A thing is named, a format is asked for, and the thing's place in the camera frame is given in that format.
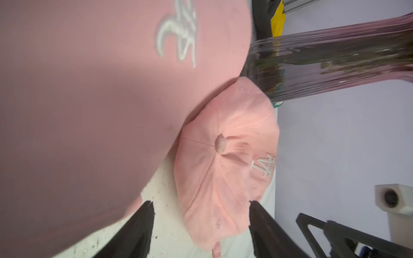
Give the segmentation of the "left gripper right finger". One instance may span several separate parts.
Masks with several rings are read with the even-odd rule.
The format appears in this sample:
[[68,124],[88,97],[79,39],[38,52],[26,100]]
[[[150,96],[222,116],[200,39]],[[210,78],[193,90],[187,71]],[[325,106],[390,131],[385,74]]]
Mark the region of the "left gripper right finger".
[[251,202],[249,218],[249,229],[256,258],[308,257],[259,202]]

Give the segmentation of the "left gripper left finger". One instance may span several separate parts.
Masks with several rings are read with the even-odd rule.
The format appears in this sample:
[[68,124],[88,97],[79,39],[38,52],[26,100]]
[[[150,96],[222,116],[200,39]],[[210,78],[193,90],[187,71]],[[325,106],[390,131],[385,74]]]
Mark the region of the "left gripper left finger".
[[147,258],[154,217],[154,204],[146,201],[94,258]]

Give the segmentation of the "pink cap LA logo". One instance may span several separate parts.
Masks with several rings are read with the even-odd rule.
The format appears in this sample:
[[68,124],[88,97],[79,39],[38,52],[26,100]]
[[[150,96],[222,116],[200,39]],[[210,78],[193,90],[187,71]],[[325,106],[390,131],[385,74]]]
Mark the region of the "pink cap LA logo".
[[275,173],[279,134],[271,101],[246,77],[183,127],[174,162],[179,208],[192,241],[213,257],[221,240],[248,229],[250,203]]

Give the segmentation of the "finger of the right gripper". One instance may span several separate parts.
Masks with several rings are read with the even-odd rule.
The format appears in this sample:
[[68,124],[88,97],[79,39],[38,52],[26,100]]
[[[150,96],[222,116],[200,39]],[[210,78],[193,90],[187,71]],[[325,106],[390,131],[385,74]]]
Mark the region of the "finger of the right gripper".
[[331,258],[411,258],[413,256],[411,248],[363,233],[332,220],[324,222],[301,213],[296,223],[317,258],[325,258],[326,254],[310,232],[309,226],[323,231],[330,243]]

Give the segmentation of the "pink cap R logo front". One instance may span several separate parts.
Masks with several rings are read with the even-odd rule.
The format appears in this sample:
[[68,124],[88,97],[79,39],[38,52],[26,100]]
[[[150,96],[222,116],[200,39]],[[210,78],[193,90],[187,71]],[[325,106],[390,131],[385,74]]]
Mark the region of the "pink cap R logo front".
[[250,39],[246,1],[2,1],[1,257],[134,213]]

